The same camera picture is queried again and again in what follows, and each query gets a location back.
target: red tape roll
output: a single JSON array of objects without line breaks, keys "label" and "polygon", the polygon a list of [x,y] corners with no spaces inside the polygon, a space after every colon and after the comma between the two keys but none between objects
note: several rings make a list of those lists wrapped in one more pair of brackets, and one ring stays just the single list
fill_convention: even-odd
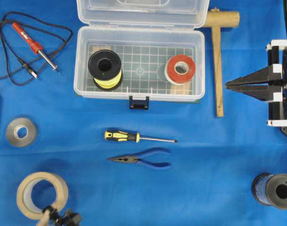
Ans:
[{"label": "red tape roll", "polygon": [[193,78],[195,73],[196,64],[186,55],[172,57],[165,66],[165,76],[172,84],[182,85],[187,83]]}]

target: spool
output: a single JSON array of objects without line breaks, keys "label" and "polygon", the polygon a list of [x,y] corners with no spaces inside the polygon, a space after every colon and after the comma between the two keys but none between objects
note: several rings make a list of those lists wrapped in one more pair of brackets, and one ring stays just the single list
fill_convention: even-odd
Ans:
[{"label": "spool", "polygon": [[176,55],[165,65],[166,79],[175,86],[181,86],[189,82],[196,73],[195,62],[186,55]]},{"label": "spool", "polygon": [[123,80],[121,59],[111,50],[95,52],[89,59],[88,68],[99,89],[114,90]]},{"label": "spool", "polygon": [[57,174],[37,172],[27,176],[17,189],[16,203],[20,211],[29,219],[39,220],[43,218],[42,210],[36,207],[32,201],[33,187],[41,180],[49,181],[55,188],[56,199],[51,206],[59,212],[65,207],[68,199],[68,187],[66,182]]},{"label": "spool", "polygon": [[[18,134],[21,129],[26,130],[24,137],[20,137]],[[36,136],[36,126],[27,118],[18,118],[13,120],[6,130],[7,140],[16,147],[26,147],[30,145],[36,139]]]},{"label": "spool", "polygon": [[287,210],[287,174],[262,173],[253,180],[251,190],[260,204]]}]

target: toolbox lid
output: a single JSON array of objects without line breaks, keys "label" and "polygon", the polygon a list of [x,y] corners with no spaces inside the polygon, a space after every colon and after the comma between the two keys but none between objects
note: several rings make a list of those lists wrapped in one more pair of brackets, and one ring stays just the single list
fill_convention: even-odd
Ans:
[{"label": "toolbox lid", "polygon": [[199,28],[209,0],[77,0],[85,24]]}]

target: blue cloth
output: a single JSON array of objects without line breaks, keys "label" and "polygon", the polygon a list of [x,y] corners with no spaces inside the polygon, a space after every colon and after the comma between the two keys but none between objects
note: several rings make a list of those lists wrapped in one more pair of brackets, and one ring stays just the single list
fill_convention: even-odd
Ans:
[{"label": "blue cloth", "polygon": [[[210,7],[241,13],[240,26],[222,32],[223,83],[265,67],[265,46],[272,39],[286,38],[282,1],[211,0]],[[22,88],[0,81],[0,225],[35,224],[19,211],[16,190],[27,175],[37,171],[64,178],[70,195],[65,210],[81,213],[82,226],[287,225],[286,211],[261,206],[251,194],[258,174],[287,173],[287,137],[278,128],[266,126],[267,104],[230,90],[224,89],[225,117],[215,117],[210,29],[202,29],[206,94],[201,103],[151,102],[148,111],[133,111],[127,101],[75,96],[77,32],[85,25],[74,0],[0,0],[0,20],[12,10],[71,27],[74,36],[54,60],[61,75],[48,67],[39,80]],[[10,26],[4,33],[18,53],[33,58]],[[60,44],[47,35],[31,34],[48,51]],[[2,51],[0,43],[0,75],[6,73]],[[12,58],[11,67],[16,66]],[[27,76],[24,71],[16,78]],[[30,118],[38,127],[35,143],[23,149],[12,147],[5,137],[7,125],[19,116]],[[179,142],[111,143],[103,139],[110,127]],[[170,162],[170,170],[107,161],[153,147],[167,148],[172,155],[147,160]],[[33,192],[39,207],[54,198],[53,188],[44,187]]]}]

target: black spool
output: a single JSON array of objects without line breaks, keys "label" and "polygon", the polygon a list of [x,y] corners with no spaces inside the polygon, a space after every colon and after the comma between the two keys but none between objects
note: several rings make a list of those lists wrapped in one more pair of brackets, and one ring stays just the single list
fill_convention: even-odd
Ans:
[{"label": "black spool", "polygon": [[262,173],[253,180],[251,190],[260,204],[287,210],[287,174]]},{"label": "black spool", "polygon": [[[95,85],[102,90],[114,90],[118,88],[123,80],[122,63],[120,57],[113,51],[102,49],[95,52],[88,61],[88,69],[93,76]],[[121,73],[118,83],[111,88],[104,88],[96,82],[110,81]]]}]

